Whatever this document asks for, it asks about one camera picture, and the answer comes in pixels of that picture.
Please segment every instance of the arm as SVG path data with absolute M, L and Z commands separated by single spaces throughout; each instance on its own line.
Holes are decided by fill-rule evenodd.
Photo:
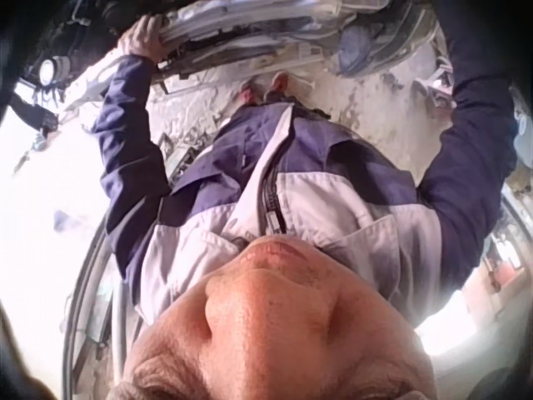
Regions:
M 130 275 L 127 268 L 157 219 L 161 198 L 170 192 L 161 151 L 150 139 L 145 109 L 154 62 L 148 54 L 128 46 L 135 39 L 135 27 L 142 23 L 146 19 L 119 42 L 120 51 L 127 56 L 93 128 L 105 166 L 102 186 L 111 200 L 106 231 L 124 278 Z
M 491 32 L 465 1 L 435 3 L 454 68 L 457 108 L 418 190 L 441 224 L 443 301 L 479 264 L 496 223 L 501 188 L 516 163 L 516 123 L 510 81 Z

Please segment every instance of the concrete floor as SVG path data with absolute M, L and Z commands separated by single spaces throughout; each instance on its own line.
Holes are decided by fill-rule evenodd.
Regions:
M 356 81 L 333 77 L 321 64 L 291 71 L 297 79 L 289 89 L 309 108 L 320 108 L 331 114 L 333 122 L 356 131 L 419 181 L 439 150 L 440 132 L 449 124 L 447 119 L 430 117 L 422 100 L 411 95 L 413 79 L 428 77 L 434 66 L 435 56 L 425 45 L 391 70 L 404 85 L 395 92 L 380 74 Z M 169 82 L 171 87 L 180 84 L 177 79 Z M 154 91 L 148 105 L 152 137 L 165 132 L 179 141 L 192 129 L 214 133 L 240 84 L 171 99 L 161 99 Z M 3 179 L 5 191 L 0 191 L 7 194 L 0 212 L 5 218 L 0 246 L 6 261 L 0 267 L 2 303 L 30 371 L 58 396 L 65 302 L 106 207 L 97 181 L 102 166 L 96 143 L 81 129 L 95 112 L 94 107 L 86 107 L 78 120 L 62 127 L 50 149 L 15 178 Z M 12 130 L 4 121 L 0 136 Z M 52 217 L 58 209 L 79 224 L 61 234 L 55 232 Z

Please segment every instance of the navy and white jacket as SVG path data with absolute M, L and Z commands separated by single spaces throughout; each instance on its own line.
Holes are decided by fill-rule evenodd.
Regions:
M 442 307 L 478 265 L 515 163 L 510 83 L 457 3 L 437 10 L 457 108 L 418 187 L 356 134 L 288 102 L 242 107 L 171 187 L 145 110 L 154 65 L 122 61 L 94 134 L 111 199 L 107 234 L 148 323 L 247 243 L 276 233 L 359 274 L 412 324 Z

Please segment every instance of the man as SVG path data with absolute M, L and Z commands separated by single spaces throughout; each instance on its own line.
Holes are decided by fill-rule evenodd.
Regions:
M 515 161 L 505 69 L 461 3 L 436 4 L 457 109 L 418 187 L 281 93 L 169 187 L 145 111 L 159 19 L 124 35 L 94 134 L 109 239 L 151 326 L 112 397 L 436 398 L 413 327 L 478 264 Z

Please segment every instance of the skin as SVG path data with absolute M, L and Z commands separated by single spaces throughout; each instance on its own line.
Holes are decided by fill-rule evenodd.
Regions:
M 355 273 L 282 236 L 256 240 L 178 298 L 133 346 L 124 381 L 192 400 L 436 397 L 403 317 Z

